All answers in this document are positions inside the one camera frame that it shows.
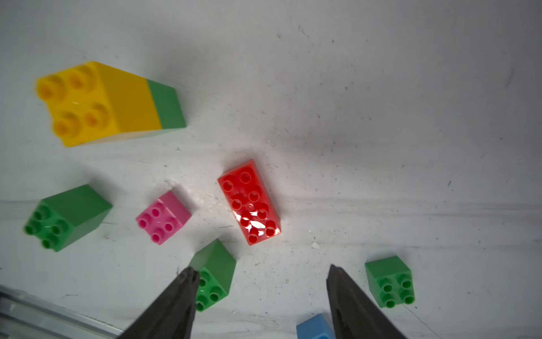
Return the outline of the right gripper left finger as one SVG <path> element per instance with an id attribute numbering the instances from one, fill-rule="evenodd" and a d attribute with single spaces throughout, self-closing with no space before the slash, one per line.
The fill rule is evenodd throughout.
<path id="1" fill-rule="evenodd" d="M 119 339 L 191 337 L 200 274 L 185 268 Z"/>

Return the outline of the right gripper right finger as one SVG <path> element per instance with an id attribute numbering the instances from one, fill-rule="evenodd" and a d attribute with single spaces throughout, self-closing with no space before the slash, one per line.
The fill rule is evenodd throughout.
<path id="1" fill-rule="evenodd" d="M 343 268 L 331 265 L 326 285 L 337 338 L 405 339 Z"/>

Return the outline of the red long lego brick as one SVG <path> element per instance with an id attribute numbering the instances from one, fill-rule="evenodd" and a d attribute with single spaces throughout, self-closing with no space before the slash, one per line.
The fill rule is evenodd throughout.
<path id="1" fill-rule="evenodd" d="M 217 182 L 248 245 L 282 233 L 280 218 L 254 160 L 224 172 Z"/>

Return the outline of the yellow lego cube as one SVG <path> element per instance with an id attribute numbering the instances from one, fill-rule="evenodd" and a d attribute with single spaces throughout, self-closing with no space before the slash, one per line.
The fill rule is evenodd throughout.
<path id="1" fill-rule="evenodd" d="M 162 130 L 148 81 L 99 62 L 43 76 L 36 92 L 66 147 Z"/>

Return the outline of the green lego cube top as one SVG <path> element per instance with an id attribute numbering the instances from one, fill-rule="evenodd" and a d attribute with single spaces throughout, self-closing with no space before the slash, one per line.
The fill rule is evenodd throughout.
<path id="1" fill-rule="evenodd" d="M 149 79 L 147 82 L 162 129 L 186 128 L 176 89 Z"/>

